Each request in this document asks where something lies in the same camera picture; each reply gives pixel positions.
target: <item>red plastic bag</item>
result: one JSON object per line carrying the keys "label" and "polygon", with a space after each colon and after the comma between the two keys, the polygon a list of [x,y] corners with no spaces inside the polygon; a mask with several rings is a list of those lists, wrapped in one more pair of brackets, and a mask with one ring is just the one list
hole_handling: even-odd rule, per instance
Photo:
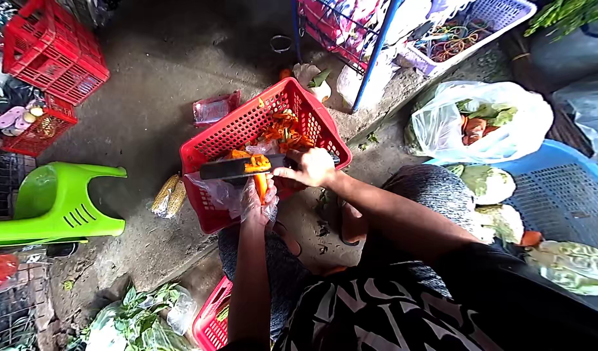
{"label": "red plastic bag", "polygon": [[15,255],[0,255],[0,284],[9,280],[18,270],[20,261]]}
{"label": "red plastic bag", "polygon": [[215,124],[239,107],[240,95],[240,90],[237,90],[231,94],[193,102],[193,124],[198,128],[208,128]]}

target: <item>red plastic crate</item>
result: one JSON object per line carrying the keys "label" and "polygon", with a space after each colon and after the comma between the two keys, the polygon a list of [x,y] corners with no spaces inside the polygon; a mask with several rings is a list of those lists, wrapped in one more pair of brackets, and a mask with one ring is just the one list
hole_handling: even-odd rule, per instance
{"label": "red plastic crate", "polygon": [[43,116],[22,134],[16,137],[2,136],[2,148],[5,151],[37,157],[56,138],[78,120],[74,116],[74,106],[50,94],[45,94],[45,108]]}
{"label": "red plastic crate", "polygon": [[227,345],[227,318],[219,322],[217,314],[231,293],[232,282],[224,276],[193,322],[193,338],[203,351],[215,351]]}
{"label": "red plastic crate", "polygon": [[3,72],[74,105],[110,77],[96,38],[54,0],[30,0],[6,24]]}
{"label": "red plastic crate", "polygon": [[[184,143],[180,148],[182,173],[196,172],[201,164],[216,160],[247,141],[253,142],[273,121],[273,113],[287,108],[299,116],[300,133],[310,136],[319,148],[325,148],[340,157],[337,169],[346,167],[351,162],[351,151],[340,138],[338,128],[325,106],[303,90],[294,78],[289,77]],[[184,182],[184,185],[204,233],[211,234],[231,225],[233,221],[229,212],[216,209],[205,190],[189,181]],[[299,190],[285,188],[280,182],[276,183],[276,187],[280,199]]]}

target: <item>white plastic bag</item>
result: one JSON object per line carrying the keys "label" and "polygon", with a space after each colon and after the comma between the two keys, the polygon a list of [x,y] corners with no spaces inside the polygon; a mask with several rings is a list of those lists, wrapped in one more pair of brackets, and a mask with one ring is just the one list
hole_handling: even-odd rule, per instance
{"label": "white plastic bag", "polygon": [[199,172],[189,173],[186,178],[196,186],[206,190],[212,200],[212,205],[217,210],[230,211],[230,217],[236,218],[241,215],[241,193],[242,189],[223,180],[202,180]]}
{"label": "white plastic bag", "polygon": [[[506,103],[517,108],[513,120],[475,143],[462,143],[461,115],[456,103]],[[498,163],[537,151],[553,123],[553,110],[541,95],[512,82],[452,81],[438,85],[435,97],[412,114],[406,136],[415,138],[418,150],[451,163]]]}
{"label": "white plastic bag", "polygon": [[167,324],[176,334],[184,335],[189,327],[193,325],[197,302],[193,300],[190,292],[185,288],[176,285],[174,289],[178,291],[180,297],[167,314]]}
{"label": "white plastic bag", "polygon": [[[382,50],[377,63],[371,72],[371,77],[366,83],[364,88],[364,94],[362,100],[359,101],[359,107],[363,109],[370,109],[377,105],[386,90],[386,85],[396,71],[400,68],[392,60],[397,56],[397,49],[391,47],[389,49]],[[352,106],[355,102],[355,98],[358,95],[359,87],[362,85],[364,76],[354,71],[349,66],[342,68],[338,80],[336,81],[336,90],[342,95],[344,101]]]}

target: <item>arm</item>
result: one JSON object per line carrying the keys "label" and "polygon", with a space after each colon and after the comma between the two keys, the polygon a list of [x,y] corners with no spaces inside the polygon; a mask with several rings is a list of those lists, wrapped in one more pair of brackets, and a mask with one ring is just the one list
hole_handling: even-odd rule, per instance
{"label": "arm", "polygon": [[243,191],[243,221],[240,226],[239,252],[228,316],[230,342],[257,342],[265,349],[268,349],[270,344],[271,295],[264,231],[269,220],[266,215],[267,209],[277,204],[276,191],[273,181],[269,179],[264,206],[260,205],[253,178],[248,181]]}
{"label": "arm", "polygon": [[427,207],[353,179],[337,171],[330,155],[321,148],[306,153],[290,150],[288,156],[300,171],[278,168],[274,174],[295,179],[307,186],[322,186],[365,215],[375,228],[398,247],[426,262],[467,243],[480,242],[465,229]]}

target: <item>plastic glove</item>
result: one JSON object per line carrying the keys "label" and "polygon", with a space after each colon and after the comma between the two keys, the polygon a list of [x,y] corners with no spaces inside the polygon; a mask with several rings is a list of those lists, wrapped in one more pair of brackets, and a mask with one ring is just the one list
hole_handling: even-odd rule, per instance
{"label": "plastic glove", "polygon": [[240,220],[255,219],[259,223],[266,225],[268,221],[275,221],[277,216],[277,203],[279,198],[276,196],[277,188],[273,185],[272,179],[267,179],[267,190],[265,194],[265,204],[260,204],[260,197],[256,191],[256,183],[254,177],[249,177],[243,195],[240,200]]}

